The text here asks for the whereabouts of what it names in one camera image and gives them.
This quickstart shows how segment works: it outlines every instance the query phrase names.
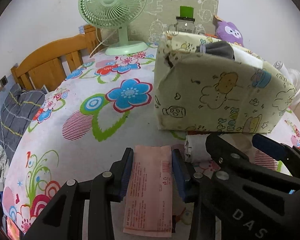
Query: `pink striped pattern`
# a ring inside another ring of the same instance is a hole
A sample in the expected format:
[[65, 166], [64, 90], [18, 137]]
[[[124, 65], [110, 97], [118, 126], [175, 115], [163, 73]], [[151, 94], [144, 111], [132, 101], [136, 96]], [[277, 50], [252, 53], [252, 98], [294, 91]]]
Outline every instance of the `pink striped pattern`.
[[269, 155], [257, 150], [256, 151], [256, 157], [255, 157], [255, 164], [266, 167], [268, 169], [271, 169], [273, 171], [276, 171], [278, 169], [278, 162], [271, 158]]
[[92, 127], [93, 115], [74, 112], [63, 124], [62, 135], [68, 140], [77, 140], [84, 136]]

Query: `fan base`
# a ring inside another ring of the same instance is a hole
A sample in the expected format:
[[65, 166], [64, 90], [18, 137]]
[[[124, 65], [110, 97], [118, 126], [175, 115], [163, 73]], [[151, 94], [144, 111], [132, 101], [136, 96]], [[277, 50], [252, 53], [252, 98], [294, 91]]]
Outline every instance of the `fan base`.
[[126, 55], [134, 54], [140, 51], [148, 49], [148, 45], [143, 41], [128, 41], [128, 45], [120, 46], [119, 43], [109, 46], [106, 49], [105, 54], [109, 56], [113, 55]]

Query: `green desk fan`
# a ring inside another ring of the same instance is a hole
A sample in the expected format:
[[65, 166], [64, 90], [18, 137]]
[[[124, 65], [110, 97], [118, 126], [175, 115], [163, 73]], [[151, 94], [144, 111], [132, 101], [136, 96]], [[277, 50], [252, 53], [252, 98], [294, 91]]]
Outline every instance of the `green desk fan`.
[[82, 18], [97, 28], [118, 28], [119, 42], [106, 55], [125, 55], [146, 50], [143, 41], [128, 41], [127, 25], [143, 10], [147, 0], [79, 0]]

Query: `blue flower print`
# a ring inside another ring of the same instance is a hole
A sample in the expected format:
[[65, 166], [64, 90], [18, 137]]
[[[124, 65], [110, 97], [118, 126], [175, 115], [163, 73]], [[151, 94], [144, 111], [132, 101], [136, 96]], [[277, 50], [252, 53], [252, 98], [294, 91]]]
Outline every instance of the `blue flower print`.
[[38, 116], [38, 123], [43, 122], [44, 120], [47, 120], [48, 118], [50, 118], [52, 113], [52, 109], [51, 110], [47, 110], [45, 112], [42, 112], [39, 116]]
[[72, 73], [66, 77], [66, 80], [80, 77], [82, 74], [82, 71], [85, 69], [86, 69], [86, 67], [81, 67], [81, 68], [78, 68], [78, 69], [72, 71]]
[[144, 106], [150, 103], [152, 84], [140, 82], [138, 79], [128, 79], [121, 83], [119, 88], [114, 88], [105, 97], [108, 101], [114, 101], [113, 108], [123, 113], [135, 106]]
[[115, 60], [108, 62], [106, 65], [115, 65]]
[[88, 63], [84, 63], [82, 66], [83, 66], [83, 67], [90, 67], [90, 66], [92, 66], [94, 63], [95, 63], [95, 61], [88, 62]]
[[151, 42], [146, 42], [146, 44], [148, 45], [148, 47], [151, 46], [151, 45], [159, 46], [159, 42], [157, 42], [157, 41], [155, 41], [155, 42], [153, 42], [153, 43], [151, 43]]
[[67, 97], [68, 97], [68, 92], [62, 93], [62, 96], [61, 96], [62, 99], [66, 99]]
[[140, 68], [140, 64], [139, 63], [135, 63], [132, 65], [126, 65], [126, 66], [118, 66], [112, 69], [112, 71], [114, 72], [118, 72], [119, 74], [124, 74], [127, 73], [129, 70], [131, 69], [139, 69]]
[[84, 105], [84, 109], [87, 111], [95, 111], [102, 105], [103, 100], [103, 97], [90, 98]]

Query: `stuffed animal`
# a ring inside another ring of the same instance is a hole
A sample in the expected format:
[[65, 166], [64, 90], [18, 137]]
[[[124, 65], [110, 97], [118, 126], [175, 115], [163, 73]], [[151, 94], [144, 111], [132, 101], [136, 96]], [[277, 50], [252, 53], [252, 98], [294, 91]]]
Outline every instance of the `stuffed animal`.
[[231, 22], [218, 21], [216, 34], [219, 39], [243, 47], [243, 38], [238, 28]]

